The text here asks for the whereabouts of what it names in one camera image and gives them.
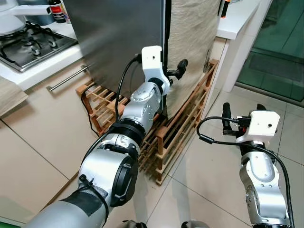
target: black strap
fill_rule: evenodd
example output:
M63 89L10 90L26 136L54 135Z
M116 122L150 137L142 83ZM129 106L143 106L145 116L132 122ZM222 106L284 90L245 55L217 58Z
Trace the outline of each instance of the black strap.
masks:
M84 174L82 174L80 177L79 177L80 181L84 184L83 187L81 187L80 189L78 190L83 190L85 188L88 188L90 190L92 190L93 193L96 194L96 196L102 201L102 203L104 204L104 208L105 208L105 220L104 220L104 224L103 224L103 227L109 217L109 207L108 207L108 204L106 203L105 199L102 197L102 195L100 195L100 193L94 188L93 186L93 180L92 179L91 181L88 181L88 179L86 178L86 176Z

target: cabinet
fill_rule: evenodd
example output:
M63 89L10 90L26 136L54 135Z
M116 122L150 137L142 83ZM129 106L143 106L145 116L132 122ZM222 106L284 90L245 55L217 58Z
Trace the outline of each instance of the cabinet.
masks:
M28 222L67 182L0 121L0 217Z
M61 82L83 64L80 60L27 90L26 102L2 119L68 179L78 171L84 154L97 139L75 92L90 77L81 73L53 92L46 87Z

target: glass door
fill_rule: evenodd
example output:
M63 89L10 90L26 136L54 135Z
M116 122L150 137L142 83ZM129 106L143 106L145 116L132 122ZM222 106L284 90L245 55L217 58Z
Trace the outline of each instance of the glass door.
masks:
M303 0L273 0L238 85L304 105L303 12Z

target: cabinet handle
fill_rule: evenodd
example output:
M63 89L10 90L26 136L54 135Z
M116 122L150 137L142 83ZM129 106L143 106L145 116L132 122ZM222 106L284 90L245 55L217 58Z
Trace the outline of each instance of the cabinet handle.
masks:
M88 69L88 66L81 66L81 70L77 71L76 73L74 73L73 75L71 75L70 77L67 77L65 80L59 82L58 84L56 84L55 86L51 87L51 86L47 86L47 90L52 92L54 89L57 89L59 86L61 86L62 84L66 83L67 81L69 81L70 79L72 79L73 77L79 75L81 72L86 71Z

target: white kettle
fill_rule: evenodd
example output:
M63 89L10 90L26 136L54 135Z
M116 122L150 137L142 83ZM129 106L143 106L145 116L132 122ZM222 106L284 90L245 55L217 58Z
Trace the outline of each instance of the white kettle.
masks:
M49 15L49 5L18 5L16 0L0 0L0 36L14 33L25 27L25 15Z

